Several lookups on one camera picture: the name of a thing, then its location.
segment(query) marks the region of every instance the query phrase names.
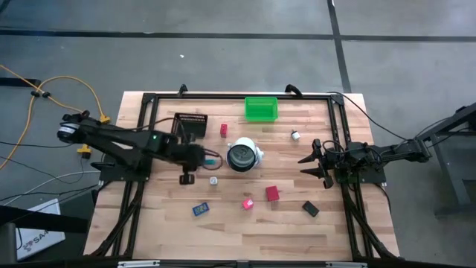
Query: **gray floor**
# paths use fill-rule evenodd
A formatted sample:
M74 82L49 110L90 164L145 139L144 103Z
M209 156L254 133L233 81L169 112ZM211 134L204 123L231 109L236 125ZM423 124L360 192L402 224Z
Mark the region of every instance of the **gray floor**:
M342 34L476 35L471 0L335 0ZM9 28L94 31L331 34L325 0L12 1L0 16ZM476 100L476 43L344 42L353 92L364 94L374 119L400 135ZM96 88L106 114L118 112L126 90L282 91L288 83L304 92L342 92L333 41L245 39L100 39L0 36L0 63L26 77L81 77ZM25 123L27 89L2 88L2 141L15 142ZM57 81L48 90L60 100L97 115L87 89ZM25 143L60 144L65 110L35 104ZM376 144L398 140L372 126ZM10 147L0 146L0 156ZM20 148L14 159L54 175L80 171L75 148ZM91 168L84 163L85 170ZM476 264L476 218L436 220L435 209L454 201L435 158L428 164L387 166L387 191L404 258L445 264ZM14 163L0 172L0 197L22 193L49 179ZM52 182L43 191L86 187ZM27 208L51 197L24 197Z

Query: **blue box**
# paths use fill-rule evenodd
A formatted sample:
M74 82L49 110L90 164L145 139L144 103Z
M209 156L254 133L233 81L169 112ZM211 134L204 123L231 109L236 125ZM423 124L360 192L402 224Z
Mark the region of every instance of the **blue box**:
M208 204L206 202L193 207L193 213L195 216L199 216L200 214L204 214L205 212L209 211L210 209L208 208Z

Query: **wooden tabletop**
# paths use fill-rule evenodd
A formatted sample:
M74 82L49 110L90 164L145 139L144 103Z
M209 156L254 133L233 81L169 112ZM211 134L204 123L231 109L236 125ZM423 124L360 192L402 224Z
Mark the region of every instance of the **wooden tabletop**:
M136 127L142 94L124 92L118 126ZM347 96L365 109L361 94ZM345 105L353 141L373 143L367 118L350 102ZM335 111L341 130L338 110ZM226 163L215 171L201 168L194 185L179 184L181 167L154 160L144 192L134 258L351 259L339 185L326 190L321 179L299 172L317 165L298 164L298 160L311 153L311 141L332 139L326 102L279 100L279 118L273 124L250 124L244 119L243 100L160 100L157 119L173 117L176 112L208 115L207 134L197 141L206 148L225 156L227 143L245 136L265 155L259 167L245 173L231 170ZM171 123L165 121L155 129L169 132ZM220 137L220 124L228 125L227 138ZM291 139L292 130L300 133L299 141ZM218 185L210 185L211 176L218 177ZM273 185L277 186L280 199L268 202L265 188ZM123 187L124 182L113 182L100 192L85 254L94 251L117 222ZM362 185L362 193L370 226L386 247L398 255L384 194L375 185ZM254 201L250 211L241 205L246 198ZM321 211L317 217L301 208L307 200ZM195 217L192 207L202 202L208 203L210 211ZM356 229L359 249L364 252L360 228Z

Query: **red cube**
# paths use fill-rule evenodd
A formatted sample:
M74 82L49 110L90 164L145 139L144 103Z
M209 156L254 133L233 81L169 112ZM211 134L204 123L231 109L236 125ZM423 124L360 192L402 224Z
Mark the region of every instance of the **red cube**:
M228 128L228 126L226 124L222 124L222 126L220 127L220 135L222 138L226 138L226 129Z
M266 196L268 197L268 201L279 200L280 194L277 191L277 187L276 186L267 187Z
M245 201L243 201L243 208L245 208L246 210L250 209L250 208L253 208L253 200L251 200L251 198L247 198Z

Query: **green plastic basket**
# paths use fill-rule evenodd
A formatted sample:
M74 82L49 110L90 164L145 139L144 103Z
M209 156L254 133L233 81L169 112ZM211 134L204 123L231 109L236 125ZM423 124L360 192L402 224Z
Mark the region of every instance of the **green plastic basket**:
M245 118L249 122L273 122L277 118L277 98L245 98Z

